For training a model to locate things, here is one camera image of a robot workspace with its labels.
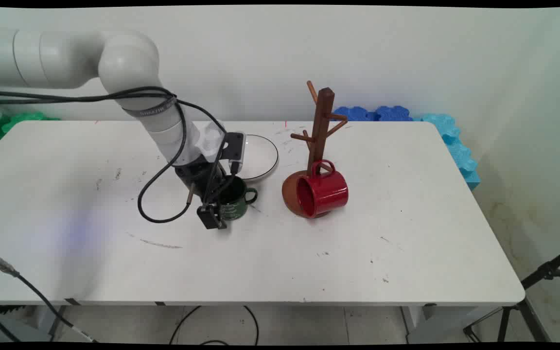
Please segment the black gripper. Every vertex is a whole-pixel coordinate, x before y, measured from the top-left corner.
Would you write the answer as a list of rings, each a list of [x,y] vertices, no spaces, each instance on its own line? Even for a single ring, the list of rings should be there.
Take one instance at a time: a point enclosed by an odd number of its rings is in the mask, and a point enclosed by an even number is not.
[[[226,229],[228,227],[224,215],[222,214],[221,201],[227,197],[231,191],[231,185],[235,181],[235,176],[227,176],[222,165],[219,163],[215,167],[215,175],[211,178],[213,163],[196,162],[184,166],[175,166],[175,173],[187,188],[194,185],[194,194],[200,197],[201,205],[196,209],[200,221],[206,229]],[[204,199],[207,188],[210,192],[217,188],[216,193],[210,195],[209,200]]]

